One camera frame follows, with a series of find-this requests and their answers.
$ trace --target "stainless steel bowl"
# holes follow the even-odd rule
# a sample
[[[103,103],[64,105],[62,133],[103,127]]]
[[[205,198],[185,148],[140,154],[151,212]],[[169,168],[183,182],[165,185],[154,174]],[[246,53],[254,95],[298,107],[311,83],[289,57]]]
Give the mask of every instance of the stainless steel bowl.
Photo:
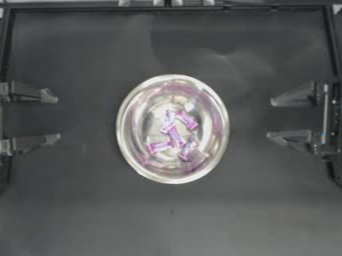
[[[174,144],[173,148],[151,153],[149,145],[173,141],[161,132],[167,111],[181,113],[182,110],[198,127],[190,130],[181,119],[175,119],[174,127],[183,141],[195,141],[195,146],[185,151]],[[229,114],[218,94],[203,82],[185,75],[162,75],[144,81],[128,94],[119,110],[116,136],[123,156],[140,175],[161,183],[182,184],[203,177],[219,163],[229,133]],[[181,158],[182,152],[189,152],[187,160]]]

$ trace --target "black surface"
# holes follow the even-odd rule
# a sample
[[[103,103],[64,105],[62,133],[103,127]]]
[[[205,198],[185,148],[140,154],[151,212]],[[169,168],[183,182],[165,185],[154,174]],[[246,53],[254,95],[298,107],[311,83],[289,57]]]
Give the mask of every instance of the black surface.
[[[342,192],[318,159],[267,131],[320,127],[321,110],[269,98],[332,78],[313,13],[22,13],[10,79],[60,103],[7,108],[7,134],[62,132],[18,157],[0,198],[0,254],[340,255]],[[202,180],[163,185],[124,162],[115,118],[131,89],[182,73],[219,93],[231,118],[225,158]]]

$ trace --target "bowl rim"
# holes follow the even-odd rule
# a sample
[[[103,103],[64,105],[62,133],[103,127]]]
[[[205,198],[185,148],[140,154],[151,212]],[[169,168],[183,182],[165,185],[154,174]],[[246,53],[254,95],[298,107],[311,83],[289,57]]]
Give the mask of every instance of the bowl rim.
[[[213,161],[209,163],[209,165],[206,166],[206,168],[203,170],[201,170],[201,172],[194,173],[190,176],[185,176],[181,178],[167,178],[167,177],[162,177],[161,175],[157,175],[155,173],[153,173],[151,171],[149,171],[147,168],[144,168],[138,161],[135,160],[134,156],[130,154],[130,151],[126,147],[126,143],[124,143],[124,136],[123,136],[123,132],[122,132],[122,125],[123,125],[123,119],[124,119],[124,115],[126,115],[126,110],[127,110],[127,106],[130,105],[130,102],[132,101],[132,99],[135,98],[135,95],[143,90],[146,89],[149,86],[154,85],[155,83],[161,83],[163,81],[167,80],[173,80],[173,79],[183,79],[183,80],[189,80],[190,82],[193,82],[197,85],[201,85],[202,88],[205,88],[210,94],[210,96],[214,98],[214,100],[217,101],[217,104],[219,106],[221,112],[223,114],[223,120],[225,120],[225,126],[226,126],[226,136],[223,136],[223,142],[222,142],[222,146],[221,149],[218,151],[218,154],[215,156],[215,158],[213,159]],[[226,149],[227,149],[227,144],[229,144],[229,137],[230,137],[230,118],[229,118],[229,111],[225,105],[225,102],[222,101],[221,97],[218,96],[217,92],[211,89],[211,87],[202,82],[201,80],[198,80],[197,78],[187,76],[187,75],[179,75],[179,74],[165,74],[165,75],[159,75],[155,76],[150,79],[147,79],[144,82],[142,82],[128,93],[128,95],[124,98],[124,101],[120,105],[119,108],[119,113],[118,113],[118,117],[116,117],[116,139],[118,139],[118,145],[120,148],[120,152],[122,155],[127,161],[127,163],[130,164],[130,166],[134,168],[134,170],[147,179],[159,182],[159,183],[165,183],[165,184],[185,184],[189,182],[193,182],[198,179],[201,179],[203,176],[206,176],[213,169],[217,167],[218,163],[222,160],[222,157],[225,155]]]

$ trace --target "purple block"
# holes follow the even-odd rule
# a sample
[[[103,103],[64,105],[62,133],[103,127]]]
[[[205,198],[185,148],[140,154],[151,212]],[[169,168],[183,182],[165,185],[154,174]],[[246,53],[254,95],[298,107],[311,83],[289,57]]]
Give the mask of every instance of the purple block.
[[[187,129],[194,131],[198,128],[198,122],[189,113],[182,110],[177,113],[178,120],[187,126]]]
[[[175,126],[177,113],[171,110],[166,111],[165,121],[161,127],[161,132],[169,134],[170,129]]]
[[[186,140],[182,138],[181,134],[178,133],[177,127],[174,126],[170,130],[169,130],[169,135],[173,138],[177,146],[179,148],[185,147],[186,145]]]
[[[166,141],[166,142],[155,142],[147,145],[147,150],[150,154],[155,154],[157,152],[166,151],[170,148],[174,148],[174,141]]]
[[[185,148],[182,149],[181,153],[179,153],[179,157],[183,161],[189,161],[190,160],[190,153],[194,151],[194,149],[197,148],[198,146],[198,143],[197,141],[194,140],[194,138],[191,137],[189,139],[189,142],[185,146]]]

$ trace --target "black frame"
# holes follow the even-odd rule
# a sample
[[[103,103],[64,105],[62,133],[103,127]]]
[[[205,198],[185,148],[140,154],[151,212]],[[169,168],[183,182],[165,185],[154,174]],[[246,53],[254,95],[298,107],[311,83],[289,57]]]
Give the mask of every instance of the black frame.
[[[313,11],[320,10],[324,15],[325,30],[328,45],[330,51],[330,60],[333,74],[336,77],[336,83],[340,84],[340,95],[342,92],[342,52],[340,48],[338,33],[336,26],[334,5],[332,3],[317,3],[317,2],[302,2],[294,3],[293,1],[281,2],[275,4],[241,4],[230,1],[218,0],[214,6],[203,6],[202,2],[186,2],[193,0],[185,0],[185,6],[174,6],[173,0],[165,1],[165,6],[154,6],[153,1],[142,2],[136,5],[131,2],[130,7],[120,7],[119,2],[60,2],[60,3],[3,3],[3,19],[2,19],[2,37],[0,37],[0,81],[4,82],[8,79],[8,65],[10,65],[10,53],[11,53],[11,35],[12,25],[16,12],[68,12],[68,11],[84,11],[84,12],[99,12],[99,11],[210,11],[222,10],[225,12],[277,12],[277,11]],[[3,126],[3,106],[0,105],[0,139],[6,138],[6,131]],[[342,185],[342,108],[340,108],[340,134],[337,137],[332,137],[330,132],[328,133],[329,141],[333,139],[337,144],[338,156],[330,158],[325,157],[333,180]],[[11,159],[3,157],[0,159],[0,190],[10,183],[10,170],[11,170]]]

